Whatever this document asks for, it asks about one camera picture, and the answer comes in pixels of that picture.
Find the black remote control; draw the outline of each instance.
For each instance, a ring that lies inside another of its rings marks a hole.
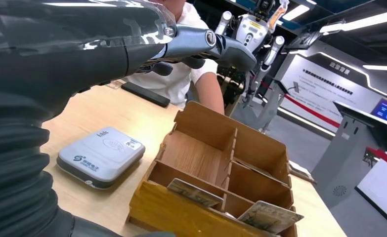
[[[167,107],[170,103],[170,99],[131,82],[121,85],[121,88],[163,108]]]

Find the wooden table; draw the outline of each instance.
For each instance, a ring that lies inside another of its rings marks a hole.
[[[164,136],[172,129],[178,108],[167,109],[123,90],[97,86],[73,97],[65,111],[43,127],[50,130],[50,141],[42,151],[50,155],[46,171],[54,177],[53,188],[59,205],[74,215],[103,225],[125,237],[146,231],[125,224],[129,201],[148,166],[155,158]],[[103,127],[112,126],[146,147],[139,164],[127,172],[110,190],[90,188],[56,167],[60,149]],[[300,237],[346,236],[313,188],[292,176],[297,212],[305,218],[297,223]]]

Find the white card reader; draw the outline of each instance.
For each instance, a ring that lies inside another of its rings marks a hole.
[[[63,148],[56,162],[87,185],[107,189],[144,152],[145,146],[140,142],[106,127]]]

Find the wooden organizer box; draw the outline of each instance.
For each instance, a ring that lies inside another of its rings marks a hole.
[[[285,145],[195,102],[189,102],[174,121],[132,197],[128,221],[178,237],[274,236],[224,213],[238,218],[258,200],[295,211]],[[175,194],[166,188],[174,178],[223,202],[207,208]],[[296,237],[296,226],[279,235]]]

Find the kiosk stand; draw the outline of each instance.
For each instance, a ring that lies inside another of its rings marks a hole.
[[[340,102],[334,104],[343,120],[311,173],[329,209],[345,200],[370,171],[363,161],[367,147],[387,152],[387,121]]]
[[[298,84],[294,82],[293,87],[296,92],[299,92]],[[278,107],[282,103],[288,89],[284,84],[279,80],[273,80],[272,90],[270,91],[269,97],[267,98],[267,103],[264,105],[262,112],[256,116],[253,111],[252,105],[247,105],[245,107],[239,105],[236,109],[239,110],[241,114],[240,122],[245,125],[252,127],[260,132],[266,131],[272,119],[276,116]]]
[[[278,107],[281,105],[287,94],[289,94],[288,89],[283,83],[274,79],[272,91],[267,99],[267,103],[263,107],[263,111],[255,119],[254,124],[250,124],[249,126],[261,132],[265,132],[269,123],[277,115]]]

